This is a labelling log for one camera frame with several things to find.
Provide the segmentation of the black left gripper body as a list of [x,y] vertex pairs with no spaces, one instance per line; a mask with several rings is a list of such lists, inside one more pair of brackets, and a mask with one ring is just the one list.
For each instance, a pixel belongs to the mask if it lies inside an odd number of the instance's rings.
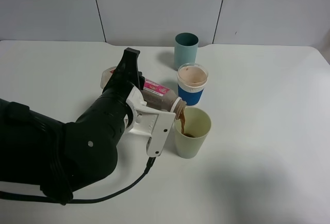
[[102,74],[102,93],[111,92],[118,94],[123,98],[127,98],[133,88],[137,88],[139,90],[143,89],[144,76],[142,73],[138,73],[137,81],[135,79],[130,79],[125,75],[115,75],[114,79],[112,79],[112,77],[113,73]]

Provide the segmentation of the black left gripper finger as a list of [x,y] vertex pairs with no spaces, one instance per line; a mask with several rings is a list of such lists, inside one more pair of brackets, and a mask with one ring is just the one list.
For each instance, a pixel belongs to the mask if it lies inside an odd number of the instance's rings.
[[130,47],[124,50],[122,59],[114,71],[115,78],[139,78],[137,60],[140,51]]

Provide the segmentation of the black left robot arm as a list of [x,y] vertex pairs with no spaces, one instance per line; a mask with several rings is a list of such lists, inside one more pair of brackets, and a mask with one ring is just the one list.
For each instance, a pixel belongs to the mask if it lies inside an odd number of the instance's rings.
[[126,48],[102,94],[74,122],[63,123],[1,100],[1,181],[38,185],[43,196],[2,191],[4,200],[78,203],[74,192],[116,168],[117,144],[133,120],[127,98],[144,82],[140,52]]

